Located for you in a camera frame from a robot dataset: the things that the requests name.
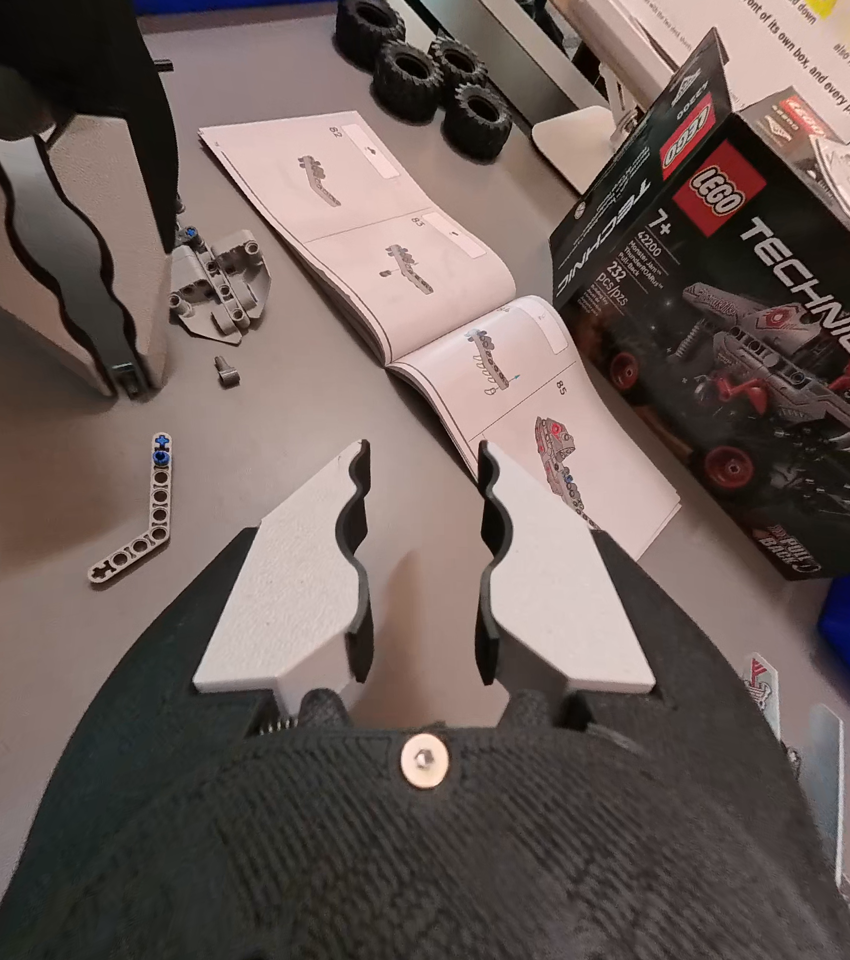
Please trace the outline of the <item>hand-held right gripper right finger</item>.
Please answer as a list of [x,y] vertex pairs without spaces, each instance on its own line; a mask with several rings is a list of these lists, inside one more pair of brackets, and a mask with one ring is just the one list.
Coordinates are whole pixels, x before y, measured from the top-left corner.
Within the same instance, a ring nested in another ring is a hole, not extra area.
[[595,531],[488,440],[479,445],[475,661],[481,682],[541,693],[648,694],[656,680]]

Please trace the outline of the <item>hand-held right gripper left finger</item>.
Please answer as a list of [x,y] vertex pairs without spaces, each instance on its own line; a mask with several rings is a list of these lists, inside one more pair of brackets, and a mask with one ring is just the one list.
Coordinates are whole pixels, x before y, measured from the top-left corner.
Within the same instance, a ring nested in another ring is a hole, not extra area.
[[374,625],[356,556],[368,528],[368,440],[356,440],[266,515],[192,678],[200,693],[269,690],[297,714],[312,690],[351,709],[370,672]]

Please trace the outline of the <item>grey angled beam blue pin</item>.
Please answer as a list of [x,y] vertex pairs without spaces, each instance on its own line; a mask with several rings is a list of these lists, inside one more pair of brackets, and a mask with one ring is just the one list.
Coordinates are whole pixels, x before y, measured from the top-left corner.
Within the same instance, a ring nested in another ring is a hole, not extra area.
[[96,588],[128,572],[170,540],[173,440],[166,431],[154,434],[148,456],[147,524],[142,534],[92,564],[87,580]]

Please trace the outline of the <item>white instruction booklet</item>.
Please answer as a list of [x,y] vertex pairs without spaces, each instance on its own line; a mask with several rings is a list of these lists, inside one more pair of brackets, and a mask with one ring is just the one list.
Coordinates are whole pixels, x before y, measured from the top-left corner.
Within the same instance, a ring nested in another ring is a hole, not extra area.
[[617,423],[563,319],[418,186],[355,111],[203,127],[263,219],[477,478],[501,448],[635,561],[680,497]]

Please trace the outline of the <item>grey brick assembly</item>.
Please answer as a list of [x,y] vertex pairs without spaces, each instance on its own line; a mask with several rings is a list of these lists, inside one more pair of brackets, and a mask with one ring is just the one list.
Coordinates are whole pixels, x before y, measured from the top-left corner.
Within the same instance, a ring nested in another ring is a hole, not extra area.
[[211,243],[176,217],[169,316],[192,336],[239,345],[262,320],[271,283],[262,247],[250,230]]

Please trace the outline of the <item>sticker sheet with red print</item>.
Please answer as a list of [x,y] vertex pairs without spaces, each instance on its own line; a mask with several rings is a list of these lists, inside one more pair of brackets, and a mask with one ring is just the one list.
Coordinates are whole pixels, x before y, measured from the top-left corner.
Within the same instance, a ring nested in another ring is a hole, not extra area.
[[743,668],[743,682],[777,740],[781,740],[780,684],[777,670],[758,653],[751,653]]

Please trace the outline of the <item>black toy car box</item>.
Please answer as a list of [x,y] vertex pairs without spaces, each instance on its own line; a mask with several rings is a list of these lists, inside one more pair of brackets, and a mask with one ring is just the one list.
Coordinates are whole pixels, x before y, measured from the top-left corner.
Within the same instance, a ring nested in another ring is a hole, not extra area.
[[790,580],[850,575],[850,218],[710,30],[551,234],[581,355]]

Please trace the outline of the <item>pale sticker strip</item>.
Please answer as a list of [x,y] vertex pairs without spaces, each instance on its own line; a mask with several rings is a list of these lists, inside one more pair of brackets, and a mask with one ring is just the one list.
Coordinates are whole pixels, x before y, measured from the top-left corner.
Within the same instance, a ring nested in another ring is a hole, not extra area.
[[837,714],[817,703],[810,710],[800,782],[836,887],[843,876],[845,813],[844,726]]

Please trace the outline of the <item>small dark toy box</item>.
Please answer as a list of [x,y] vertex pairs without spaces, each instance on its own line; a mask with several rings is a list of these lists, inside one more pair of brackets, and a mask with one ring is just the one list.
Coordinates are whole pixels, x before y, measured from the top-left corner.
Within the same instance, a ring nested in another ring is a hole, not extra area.
[[795,155],[810,148],[816,137],[843,142],[791,86],[744,107],[740,114],[759,136],[783,155]]

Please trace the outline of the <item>white instruction sign board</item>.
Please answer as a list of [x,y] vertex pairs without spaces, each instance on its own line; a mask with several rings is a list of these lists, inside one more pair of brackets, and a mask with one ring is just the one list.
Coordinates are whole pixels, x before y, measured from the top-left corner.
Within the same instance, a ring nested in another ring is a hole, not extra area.
[[555,2],[563,18],[647,103],[710,30],[739,109],[794,88],[850,143],[850,1]]

